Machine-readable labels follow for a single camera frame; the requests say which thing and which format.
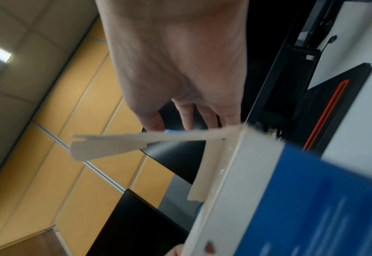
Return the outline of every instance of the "blue surface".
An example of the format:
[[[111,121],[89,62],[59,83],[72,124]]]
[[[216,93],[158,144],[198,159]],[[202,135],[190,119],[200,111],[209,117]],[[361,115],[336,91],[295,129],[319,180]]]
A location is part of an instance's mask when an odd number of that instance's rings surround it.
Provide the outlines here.
[[[234,255],[372,256],[372,180],[285,146]]]

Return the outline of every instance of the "human hand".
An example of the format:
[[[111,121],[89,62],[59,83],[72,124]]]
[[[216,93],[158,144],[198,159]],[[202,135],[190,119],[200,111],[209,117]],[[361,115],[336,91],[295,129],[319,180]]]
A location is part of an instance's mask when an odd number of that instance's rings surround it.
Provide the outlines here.
[[[164,130],[158,110],[170,100],[185,130],[193,104],[209,128],[217,115],[239,124],[248,0],[132,2],[96,0],[125,101],[144,128]]]
[[[171,249],[165,256],[180,256],[183,251],[184,245],[176,245],[173,249]]]

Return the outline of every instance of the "ceiling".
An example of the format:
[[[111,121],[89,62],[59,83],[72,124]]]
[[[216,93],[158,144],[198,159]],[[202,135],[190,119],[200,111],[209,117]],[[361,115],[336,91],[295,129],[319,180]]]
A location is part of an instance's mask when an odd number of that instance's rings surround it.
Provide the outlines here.
[[[0,165],[97,15],[93,0],[0,0]]]

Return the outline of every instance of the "red object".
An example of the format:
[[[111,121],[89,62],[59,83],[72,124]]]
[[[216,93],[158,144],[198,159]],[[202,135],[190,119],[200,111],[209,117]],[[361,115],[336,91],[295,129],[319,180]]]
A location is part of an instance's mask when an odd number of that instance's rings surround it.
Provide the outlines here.
[[[326,106],[324,112],[322,113],[320,119],[318,120],[316,126],[312,130],[311,135],[308,137],[307,142],[304,145],[303,151],[309,150],[312,145],[314,144],[315,140],[318,138],[318,135],[320,134],[322,128],[324,127],[326,121],[330,117],[331,113],[334,111],[335,106],[339,102],[340,98],[343,95],[343,92],[345,91],[346,86],[348,85],[349,80],[342,81],[339,85],[336,91],[334,92],[334,95],[331,97],[331,99],[328,102],[328,105]]]

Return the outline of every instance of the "yellow wall panel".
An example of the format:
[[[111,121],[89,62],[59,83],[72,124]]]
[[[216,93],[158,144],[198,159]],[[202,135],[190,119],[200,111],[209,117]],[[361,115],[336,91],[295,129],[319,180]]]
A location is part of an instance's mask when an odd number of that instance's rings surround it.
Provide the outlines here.
[[[121,193],[85,167],[55,224],[73,256],[84,256],[121,198]]]
[[[54,141],[31,124],[0,171],[0,232],[48,155]]]
[[[125,103],[125,99],[119,105],[113,119],[109,123],[106,135],[139,133],[142,131],[142,124],[138,121],[135,114],[129,109]]]
[[[91,38],[102,40],[104,42],[106,41],[106,35],[104,34],[103,25],[101,23],[100,18],[94,23],[88,36]]]
[[[158,208],[172,177],[173,172],[147,156],[130,189]]]
[[[84,164],[55,143],[0,234],[0,246],[52,226]]]
[[[107,45],[85,40],[37,112],[35,122],[58,135],[107,54]]]
[[[72,134],[101,134],[121,99],[118,79],[108,56],[60,133],[60,139],[70,144]]]
[[[144,153],[136,150],[117,156],[92,160],[91,162],[111,179],[127,189],[130,187],[144,157]]]

